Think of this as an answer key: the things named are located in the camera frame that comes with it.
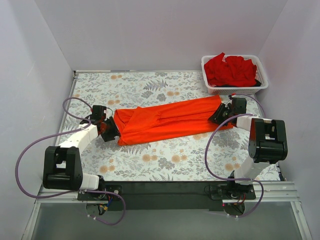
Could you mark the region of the orange t shirt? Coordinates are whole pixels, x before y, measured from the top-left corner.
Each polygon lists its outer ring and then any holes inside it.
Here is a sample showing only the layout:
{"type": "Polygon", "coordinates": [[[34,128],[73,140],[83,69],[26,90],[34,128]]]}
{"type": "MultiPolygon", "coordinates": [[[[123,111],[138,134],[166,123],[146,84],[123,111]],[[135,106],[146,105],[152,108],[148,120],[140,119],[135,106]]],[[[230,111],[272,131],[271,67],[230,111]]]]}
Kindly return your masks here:
{"type": "Polygon", "coordinates": [[[209,121],[220,104],[219,95],[158,106],[117,109],[114,121],[119,146],[151,143],[213,132],[218,125],[209,121]]]}

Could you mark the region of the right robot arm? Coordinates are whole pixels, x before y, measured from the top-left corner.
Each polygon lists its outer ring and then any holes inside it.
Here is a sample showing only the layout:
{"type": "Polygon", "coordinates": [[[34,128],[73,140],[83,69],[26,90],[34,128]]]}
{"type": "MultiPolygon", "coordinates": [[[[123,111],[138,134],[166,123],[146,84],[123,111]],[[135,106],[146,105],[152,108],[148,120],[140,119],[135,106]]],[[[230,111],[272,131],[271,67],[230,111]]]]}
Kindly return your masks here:
{"type": "Polygon", "coordinates": [[[249,132],[248,157],[227,179],[225,193],[239,196],[253,191],[253,180],[268,166],[286,159],[288,143],[283,120],[267,119],[247,113],[247,100],[229,96],[209,121],[225,127],[228,123],[249,132]]]}

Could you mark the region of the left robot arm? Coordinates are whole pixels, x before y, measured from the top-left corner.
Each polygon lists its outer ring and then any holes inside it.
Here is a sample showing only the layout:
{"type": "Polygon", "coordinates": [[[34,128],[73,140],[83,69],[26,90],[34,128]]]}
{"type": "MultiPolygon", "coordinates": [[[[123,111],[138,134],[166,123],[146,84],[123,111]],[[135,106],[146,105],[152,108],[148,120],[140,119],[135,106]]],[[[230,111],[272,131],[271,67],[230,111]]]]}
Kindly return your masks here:
{"type": "Polygon", "coordinates": [[[79,131],[72,134],[58,146],[49,146],[44,154],[43,186],[56,190],[98,190],[102,178],[84,173],[81,154],[96,138],[104,142],[113,141],[120,136],[113,117],[107,117],[109,108],[94,105],[91,115],[84,118],[79,131]]]}

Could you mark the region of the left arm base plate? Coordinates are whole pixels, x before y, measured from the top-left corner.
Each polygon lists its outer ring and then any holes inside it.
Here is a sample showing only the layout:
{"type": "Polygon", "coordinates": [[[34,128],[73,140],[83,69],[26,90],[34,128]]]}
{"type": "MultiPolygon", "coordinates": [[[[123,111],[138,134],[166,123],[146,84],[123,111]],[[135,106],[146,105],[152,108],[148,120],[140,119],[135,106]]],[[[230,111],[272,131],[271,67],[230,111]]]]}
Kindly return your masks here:
{"type": "Polygon", "coordinates": [[[108,201],[109,199],[119,200],[114,194],[121,195],[123,187],[119,184],[106,185],[102,189],[82,190],[77,195],[78,201],[108,201]]]}

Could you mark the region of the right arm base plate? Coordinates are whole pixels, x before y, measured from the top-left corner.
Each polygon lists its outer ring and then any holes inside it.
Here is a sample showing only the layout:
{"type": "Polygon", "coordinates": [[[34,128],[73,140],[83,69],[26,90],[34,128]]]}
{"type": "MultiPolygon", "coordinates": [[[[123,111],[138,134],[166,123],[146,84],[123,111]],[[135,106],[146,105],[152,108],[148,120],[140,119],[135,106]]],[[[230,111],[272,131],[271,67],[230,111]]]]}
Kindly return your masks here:
{"type": "Polygon", "coordinates": [[[252,184],[241,185],[227,183],[210,184],[204,187],[204,193],[212,200],[255,200],[256,194],[252,184]]]}

